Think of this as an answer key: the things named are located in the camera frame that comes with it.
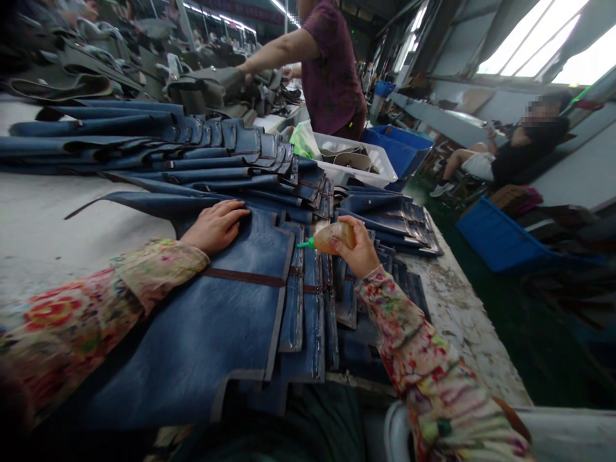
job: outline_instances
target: green plastic bag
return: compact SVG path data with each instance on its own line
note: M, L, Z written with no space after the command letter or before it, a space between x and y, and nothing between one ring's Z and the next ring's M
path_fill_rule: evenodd
M298 156L321 160L321 151L314 139L310 120L297 124L289 142L295 145L294 152Z

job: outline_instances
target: floral sleeve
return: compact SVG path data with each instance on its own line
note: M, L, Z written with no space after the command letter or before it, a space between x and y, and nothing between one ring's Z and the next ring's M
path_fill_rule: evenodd
M1 370L23 403L18 420L30 427L43 421L172 288L207 263L197 248L158 239L99 273L3 310Z
M383 267L357 289L413 423L418 460L533 460L528 442Z

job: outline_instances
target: glue bottle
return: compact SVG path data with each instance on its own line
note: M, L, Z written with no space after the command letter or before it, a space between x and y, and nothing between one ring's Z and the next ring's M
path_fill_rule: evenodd
M311 237L308 242L299 244L297 247L310 247L324 253L329 253L330 255L340 255L336 249L329 244L330 239L337 239L350 249L355 248L355 234L353 228L341 221L326 226L314 237Z

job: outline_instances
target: blue bin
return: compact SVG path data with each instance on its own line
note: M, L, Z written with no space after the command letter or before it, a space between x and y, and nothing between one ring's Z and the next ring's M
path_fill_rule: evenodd
M521 275L555 267L574 270L605 263L598 257L553 252L485 196L456 223L456 228L495 273Z
M419 132L408 132L391 125L367 128L361 140L385 149L398 181L387 189L401 190L411 175L419 168L434 141Z
M396 85L394 83L386 82L384 80L377 80L377 84L374 87L374 94L386 98L395 88Z

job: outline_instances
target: leg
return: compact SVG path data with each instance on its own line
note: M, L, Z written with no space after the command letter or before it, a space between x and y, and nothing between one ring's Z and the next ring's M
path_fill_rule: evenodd
M473 144L468 150L475 151L475 152L489 152L490 151L485 143Z
M453 178L454 173L458 170L462 164L464 164L468 159L477 154L474 151L469 150L456 150L452 153L452 155L447 159L447 166L445 167L445 173L443 174L443 181L449 181Z

